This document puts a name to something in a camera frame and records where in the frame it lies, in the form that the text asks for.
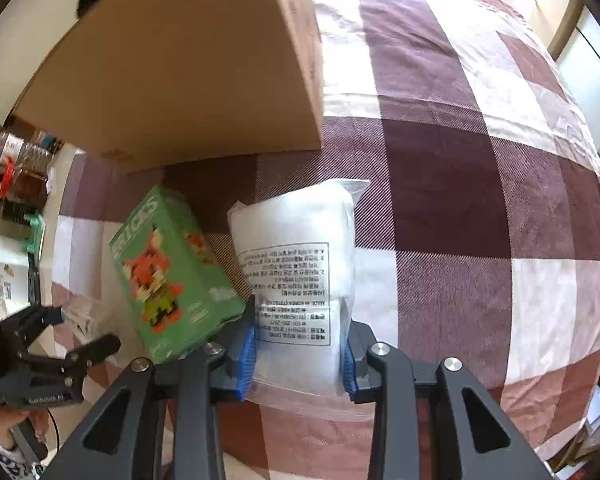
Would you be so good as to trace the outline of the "person right hand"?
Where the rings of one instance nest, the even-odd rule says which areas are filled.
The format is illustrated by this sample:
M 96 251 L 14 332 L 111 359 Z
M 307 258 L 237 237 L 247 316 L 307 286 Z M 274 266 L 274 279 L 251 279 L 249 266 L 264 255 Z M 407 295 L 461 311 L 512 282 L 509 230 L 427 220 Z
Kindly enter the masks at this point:
M 26 411 L 9 406 L 0 406 L 0 445 L 2 448 L 13 448 L 12 428 L 29 419 L 36 437 L 40 442 L 46 441 L 46 432 L 50 428 L 50 416 L 46 411 Z

